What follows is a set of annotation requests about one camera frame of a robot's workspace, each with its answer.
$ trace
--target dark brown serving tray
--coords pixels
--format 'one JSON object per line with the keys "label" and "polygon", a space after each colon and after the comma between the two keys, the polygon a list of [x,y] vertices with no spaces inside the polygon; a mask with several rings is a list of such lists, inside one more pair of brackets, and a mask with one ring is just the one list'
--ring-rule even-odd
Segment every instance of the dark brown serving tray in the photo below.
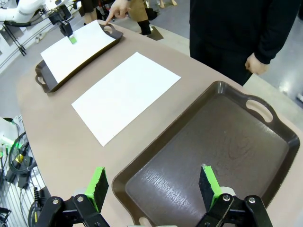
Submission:
{"label": "dark brown serving tray", "polygon": [[[272,121],[246,106],[264,105]],[[203,163],[237,196],[268,206],[299,149],[297,135],[263,99],[217,81],[113,180],[134,223],[194,227],[205,213],[198,181]]]}
{"label": "dark brown serving tray", "polygon": [[[102,30],[110,37],[114,38],[115,41],[111,42],[109,45],[104,47],[102,50],[95,53],[93,56],[88,58],[85,62],[83,62],[79,67],[77,67],[73,72],[71,72],[66,78],[64,78],[61,82],[57,82],[54,78],[53,74],[47,67],[44,60],[42,60],[37,66],[36,66],[36,82],[42,87],[43,91],[45,93],[51,93],[56,90],[58,90],[63,84],[65,84],[70,78],[72,78],[74,75],[76,75],[80,70],[82,70],[85,66],[90,64],[93,60],[95,60],[97,57],[99,57],[101,54],[105,53],[107,50],[115,46],[120,39],[123,36],[123,33],[120,31],[117,31],[114,26],[111,24],[107,25],[100,25]],[[105,28],[110,27],[111,31],[107,31]]]}

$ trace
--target beige table surface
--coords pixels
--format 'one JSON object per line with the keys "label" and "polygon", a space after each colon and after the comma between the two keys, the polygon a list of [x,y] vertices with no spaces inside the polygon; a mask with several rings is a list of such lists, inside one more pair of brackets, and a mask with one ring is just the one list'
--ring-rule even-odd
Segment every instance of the beige table surface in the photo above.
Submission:
{"label": "beige table surface", "polygon": [[[245,93],[240,85],[188,56],[124,28],[116,28],[124,32],[123,40],[55,93],[47,95],[42,91],[35,82],[35,69],[18,83],[18,101],[40,172],[50,193],[64,200],[89,184],[97,166],[106,168],[111,185],[114,177],[212,82],[226,81]],[[135,52],[161,64],[181,76],[181,79],[103,147],[71,104]],[[303,139],[300,130],[284,117],[280,116],[280,119]],[[303,151],[300,148],[286,179],[267,209],[274,226],[292,226],[303,207],[302,166]],[[101,213],[113,227],[133,223],[111,188]]]}

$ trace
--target white paper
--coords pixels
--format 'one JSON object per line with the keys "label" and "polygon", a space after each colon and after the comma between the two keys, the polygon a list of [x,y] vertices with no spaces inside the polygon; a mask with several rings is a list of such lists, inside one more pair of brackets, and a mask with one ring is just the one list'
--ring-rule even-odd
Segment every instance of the white paper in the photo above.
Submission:
{"label": "white paper", "polygon": [[72,106],[105,146],[180,78],[137,52],[92,86]]}
{"label": "white paper", "polygon": [[106,35],[95,20],[73,32],[77,42],[64,37],[41,53],[43,60],[59,83],[92,55],[115,39]]}

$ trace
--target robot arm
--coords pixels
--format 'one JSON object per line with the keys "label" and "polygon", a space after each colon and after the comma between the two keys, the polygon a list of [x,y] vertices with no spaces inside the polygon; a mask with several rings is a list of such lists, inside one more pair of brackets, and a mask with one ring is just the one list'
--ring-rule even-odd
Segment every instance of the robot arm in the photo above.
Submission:
{"label": "robot arm", "polygon": [[14,9],[0,9],[0,21],[29,22],[34,13],[44,5],[45,0],[20,0]]}
{"label": "robot arm", "polygon": [[58,24],[63,35],[71,36],[71,25],[66,20],[71,16],[65,2],[75,4],[79,0],[19,0],[16,8],[0,9],[0,22],[18,27],[27,27],[33,24],[31,19],[38,9],[45,9],[51,23]]}
{"label": "robot arm", "polygon": [[49,11],[64,6],[67,1],[69,0],[19,0],[16,8],[0,9],[0,22],[13,26],[30,26],[30,20],[38,9]]}

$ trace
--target person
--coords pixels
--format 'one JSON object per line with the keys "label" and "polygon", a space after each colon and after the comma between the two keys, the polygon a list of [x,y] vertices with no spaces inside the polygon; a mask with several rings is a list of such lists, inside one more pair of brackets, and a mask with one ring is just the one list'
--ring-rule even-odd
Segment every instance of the person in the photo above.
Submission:
{"label": "person", "polygon": [[116,18],[125,18],[127,12],[132,20],[137,21],[141,28],[142,35],[149,35],[152,33],[143,0],[116,0],[110,8],[105,24],[114,16]]}
{"label": "person", "polygon": [[300,8],[299,8],[298,17],[299,17],[300,20],[303,20],[303,0],[301,0],[301,5],[300,5]]}
{"label": "person", "polygon": [[79,13],[81,17],[84,16],[84,25],[97,20],[96,7],[98,6],[98,0],[81,0],[81,5]]}
{"label": "person", "polygon": [[[190,56],[244,85],[281,50],[300,1],[191,0]],[[116,0],[110,16],[124,17],[128,7],[129,1]]]}

